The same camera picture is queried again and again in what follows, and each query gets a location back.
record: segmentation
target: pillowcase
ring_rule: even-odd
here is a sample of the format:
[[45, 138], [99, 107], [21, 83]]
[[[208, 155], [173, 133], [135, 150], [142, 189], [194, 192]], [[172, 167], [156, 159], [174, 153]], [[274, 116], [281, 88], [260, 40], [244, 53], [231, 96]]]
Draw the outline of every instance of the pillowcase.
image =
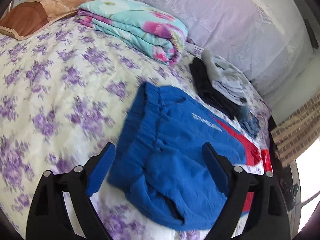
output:
[[94, 0], [29, 0], [16, 6], [0, 21], [0, 33], [27, 39], [52, 23], [76, 15], [77, 7]]

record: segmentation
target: folded clothing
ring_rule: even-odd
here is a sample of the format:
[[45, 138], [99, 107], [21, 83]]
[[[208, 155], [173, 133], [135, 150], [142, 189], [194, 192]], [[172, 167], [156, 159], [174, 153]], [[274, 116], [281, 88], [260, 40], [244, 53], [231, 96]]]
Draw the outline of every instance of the folded clothing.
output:
[[212, 87], [242, 106], [246, 102], [246, 87], [249, 85], [246, 76], [224, 58], [208, 50], [202, 52], [202, 60]]
[[227, 196], [204, 163], [202, 145], [210, 142], [233, 164], [246, 163], [243, 145], [212, 115], [178, 88], [142, 84], [108, 182], [156, 223], [175, 230], [211, 228]]
[[238, 115], [240, 106], [212, 87], [203, 61], [195, 57], [189, 67], [199, 97], [231, 120], [234, 119]]
[[79, 22], [111, 34], [157, 61], [179, 61], [188, 34], [177, 18], [133, 0], [99, 0], [79, 6]]
[[238, 122], [243, 130], [253, 139], [260, 131], [259, 120], [252, 114], [247, 106], [241, 106], [237, 115]]

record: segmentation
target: purple flower pattern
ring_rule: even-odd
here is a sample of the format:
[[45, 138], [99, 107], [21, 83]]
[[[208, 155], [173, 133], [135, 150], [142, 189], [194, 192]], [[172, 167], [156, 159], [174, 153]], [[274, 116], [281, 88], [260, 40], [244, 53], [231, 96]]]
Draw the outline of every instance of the purple flower pattern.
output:
[[192, 231], [179, 232], [178, 239], [179, 240], [200, 240], [200, 231], [192, 230]]
[[67, 39], [68, 36], [71, 38], [73, 37], [72, 31], [71, 30], [63, 31], [61, 29], [58, 32], [56, 32], [55, 39], [56, 39], [56, 41], [63, 41], [63, 42], [70, 43], [70, 41]]
[[81, 72], [73, 66], [65, 67], [63, 73], [64, 75], [61, 77], [61, 80], [64, 82], [66, 88], [71, 88], [76, 85], [85, 87], [86, 84], [81, 80]]
[[103, 124], [108, 127], [113, 127], [115, 121], [109, 116], [103, 116], [101, 112], [107, 107], [104, 102], [92, 102], [92, 107], [89, 107], [88, 99], [75, 98], [73, 105], [73, 114], [66, 115], [74, 125], [79, 125], [84, 135], [92, 140], [92, 138], [103, 138]]
[[29, 196], [24, 193], [21, 193], [17, 198], [15, 198], [14, 202], [15, 204], [11, 205], [12, 210], [20, 213], [25, 207], [29, 207], [31, 204]]
[[120, 57], [120, 62], [122, 62], [123, 64], [125, 64], [129, 69], [134, 69], [134, 68], [140, 69], [140, 68], [141, 68], [140, 66], [137, 66], [137, 65], [134, 63], [134, 61], [132, 61], [131, 59], [128, 59], [128, 58], [126, 58], [126, 57], [122, 57], [122, 56], [120, 56], [120, 55], [119, 55], [119, 57]]
[[160, 76], [162, 76], [164, 79], [167, 79], [167, 73], [165, 72], [163, 67], [159, 67], [158, 69], [156, 69], [156, 71], [158, 72], [158, 74]]
[[41, 79], [50, 79], [50, 72], [47, 70], [47, 67], [52, 65], [52, 61], [46, 60], [44, 62], [34, 61], [31, 69], [26, 71], [26, 79], [30, 82], [31, 93], [37, 93], [40, 98], [43, 98], [41, 91], [45, 94], [48, 93], [50, 87], [45, 87], [40, 85]]
[[87, 26], [84, 26], [84, 25], [78, 25], [77, 27], [78, 27], [78, 31], [81, 33], [84, 33], [89, 29]]
[[39, 108], [39, 114], [34, 117], [30, 116], [30, 120], [33, 122], [36, 131], [44, 135], [46, 142], [50, 141], [50, 138], [55, 134], [58, 134], [58, 127], [60, 123], [56, 122], [55, 114], [57, 108], [53, 107], [46, 115], [44, 114], [44, 107]]
[[17, 43], [12, 49], [8, 50], [10, 61], [15, 63], [17, 60], [21, 60], [21, 57], [18, 57], [18, 54], [24, 54], [27, 51], [25, 44]]
[[59, 20], [58, 27], [68, 26], [69, 18], [63, 18]]
[[82, 43], [94, 43], [94, 38], [93, 37], [88, 37], [88, 36], [79, 36], [79, 40], [82, 41]]
[[46, 54], [47, 47], [47, 44], [36, 45], [36, 47], [32, 49], [33, 55], [41, 53], [44, 56]]
[[4, 47], [5, 45], [8, 44], [8, 41], [11, 40], [12, 38], [9, 37], [9, 36], [5, 36], [5, 35], [2, 35], [0, 37], [0, 47]]
[[35, 176], [30, 163], [23, 163], [28, 149], [28, 143], [15, 140], [13, 135], [9, 138], [4, 135], [0, 137], [0, 173], [10, 191], [24, 190], [23, 175], [29, 181]]
[[109, 208], [106, 205], [99, 205], [96, 210], [101, 222], [114, 240], [135, 240], [137, 236], [143, 236], [145, 226], [136, 220], [130, 221], [127, 215], [130, 209], [127, 205], [119, 205]]
[[73, 156], [68, 156], [66, 153], [60, 153], [59, 157], [56, 157], [55, 154], [50, 153], [49, 156], [46, 157], [45, 162], [55, 166], [56, 174], [70, 172], [75, 166], [78, 165], [76, 159]]
[[192, 50], [192, 53], [193, 53], [193, 55], [195, 55], [195, 56], [197, 56], [197, 57], [200, 57], [201, 54], [202, 54], [202, 50], [197, 49], [197, 48], [194, 48], [194, 49]]
[[13, 70], [9, 75], [4, 76], [4, 81], [7, 84], [7, 88], [11, 85], [11, 84], [15, 84], [19, 79], [19, 74], [21, 72], [21, 69], [15, 69]]
[[143, 60], [145, 62], [148, 63], [152, 63], [153, 60], [151, 60], [148, 56], [146, 56], [145, 54], [143, 54], [140, 50], [135, 49], [134, 47], [131, 47], [129, 45], [126, 46], [128, 49], [134, 51], [136, 54], [138, 54], [140, 56], [140, 60]]
[[120, 98], [121, 101], [123, 101], [129, 94], [129, 92], [126, 90], [126, 85], [126, 82], [120, 81], [119, 83], [114, 83], [111, 81], [111, 83], [105, 89], [108, 92], [115, 94]]
[[170, 74], [175, 77], [180, 84], [184, 82], [183, 77], [180, 75], [179, 71], [177, 71], [174, 66], [168, 66]]
[[85, 54], [82, 54], [83, 58], [91, 63], [91, 65], [99, 65], [105, 62], [110, 62], [110, 59], [106, 56], [106, 52], [98, 50], [96, 47], [88, 48]]
[[46, 40], [50, 37], [50, 33], [46, 33], [46, 34], [40, 34], [38, 36], [36, 36], [37, 39], [39, 39], [39, 41], [43, 41]]
[[2, 119], [8, 119], [8, 121], [15, 121], [16, 117], [19, 116], [15, 110], [17, 97], [3, 96], [0, 99], [0, 116]]
[[136, 79], [138, 82], [138, 87], [144, 82], [150, 82], [150, 83], [154, 84], [155, 86], [159, 82], [158, 78], [146, 78], [145, 76], [137, 76]]
[[66, 62], [66, 61], [68, 61], [69, 59], [72, 59], [72, 58], [74, 58], [74, 57], [76, 56], [76, 51], [77, 51], [77, 50], [72, 49], [72, 50], [70, 50], [70, 51], [67, 52], [67, 50], [64, 49], [63, 51], [57, 51], [57, 53], [58, 53], [58, 56], [59, 56], [64, 62]]
[[111, 47], [111, 48], [114, 48], [116, 50], [119, 50], [119, 51], [123, 50], [123, 49], [121, 49], [119, 44], [111, 42], [111, 41], [109, 42], [108, 46]]
[[114, 68], [112, 66], [96, 66], [95, 69], [90, 73], [90, 74], [95, 74], [96, 76], [100, 75], [100, 74], [107, 74], [110, 75], [110, 71], [114, 70]]

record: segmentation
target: light blue floral blanket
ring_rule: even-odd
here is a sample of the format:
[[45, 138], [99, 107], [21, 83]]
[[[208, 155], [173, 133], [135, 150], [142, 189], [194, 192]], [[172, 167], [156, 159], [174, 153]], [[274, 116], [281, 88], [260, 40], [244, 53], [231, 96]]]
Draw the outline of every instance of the light blue floral blanket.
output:
[[[201, 53], [197, 48], [188, 51]], [[0, 35], [0, 207], [22, 237], [42, 173], [69, 172], [107, 142], [116, 145], [142, 82], [178, 87], [241, 131], [236, 120], [199, 99], [189, 70], [193, 58], [184, 50], [177, 64], [163, 65], [74, 17], [25, 41]], [[253, 88], [247, 100], [265, 132], [253, 142], [265, 149], [270, 112]], [[263, 173], [262, 163], [244, 168]], [[83, 236], [70, 196], [64, 199], [74, 231]], [[115, 240], [202, 240], [208, 234], [156, 224], [106, 180], [91, 201]], [[234, 235], [241, 233], [246, 219], [240, 219]]]
[[188, 34], [177, 18], [133, 0], [96, 0], [79, 6], [79, 22], [111, 34], [151, 58], [177, 63]]

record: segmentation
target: bed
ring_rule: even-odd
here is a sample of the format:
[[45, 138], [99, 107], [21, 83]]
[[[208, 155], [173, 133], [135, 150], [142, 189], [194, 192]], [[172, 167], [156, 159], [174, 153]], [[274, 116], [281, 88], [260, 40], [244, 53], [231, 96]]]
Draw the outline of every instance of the bed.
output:
[[[43, 171], [69, 172], [98, 154], [107, 142], [116, 144], [142, 82], [181, 88], [241, 131], [259, 150], [269, 148], [271, 109], [260, 94], [268, 98], [266, 89], [270, 84], [277, 90], [279, 75], [272, 70], [282, 73], [285, 80], [303, 68], [297, 62], [312, 56], [305, 26], [300, 24], [302, 18], [293, 1], [282, 0], [291, 8], [287, 9], [291, 17], [288, 19], [280, 17], [278, 11], [276, 14], [268, 10], [264, 4], [270, 5], [269, 0], [259, 6], [257, 0], [230, 0], [230, 4], [229, 0], [209, 1], [217, 12], [209, 19], [208, 14], [200, 15], [201, 10], [187, 0], [141, 1], [180, 18], [189, 29], [189, 43], [174, 68], [148, 58], [116, 37], [79, 24], [74, 17], [60, 20], [24, 41], [0, 36], [0, 208], [23, 238], [28, 210]], [[246, 5], [244, 8], [251, 8], [250, 13], [235, 7], [239, 2]], [[188, 15], [184, 9], [187, 7], [196, 14]], [[286, 26], [287, 21], [292, 28], [282, 33], [281, 26]], [[196, 94], [188, 65], [204, 47], [242, 68], [255, 86], [248, 95], [250, 111], [261, 126], [255, 140], [236, 120], [229, 120]], [[264, 173], [262, 162], [243, 167], [249, 172]], [[65, 202], [75, 232], [83, 235], [67, 194]], [[92, 203], [115, 240], [198, 240], [208, 233], [177, 232], [152, 222], [126, 200], [122, 191], [107, 182], [93, 195]], [[247, 215], [241, 217], [234, 235], [242, 232], [246, 219]]]
[[[191, 53], [199, 53], [192, 46], [186, 48], [191, 53], [185, 50], [170, 71], [119, 39], [77, 23], [74, 17], [58, 21], [25, 41], [1, 36], [0, 44], [0, 203], [23, 237], [43, 171], [69, 172], [98, 154], [107, 142], [116, 144], [141, 82], [173, 85], [202, 102], [188, 67], [194, 57]], [[270, 111], [254, 88], [250, 94], [250, 109], [262, 127], [254, 143], [259, 149], [268, 149]], [[237, 121], [204, 105], [241, 130]], [[263, 173], [262, 163], [246, 169]], [[75, 231], [81, 235], [70, 198], [65, 200]], [[190, 234], [202, 239], [207, 233], [175, 232], [157, 225], [107, 183], [92, 202], [114, 239], [173, 240], [187, 239]], [[241, 218], [236, 233], [241, 232], [245, 219]]]
[[237, 66], [270, 107], [314, 56], [293, 0], [139, 1], [182, 20], [196, 45]]

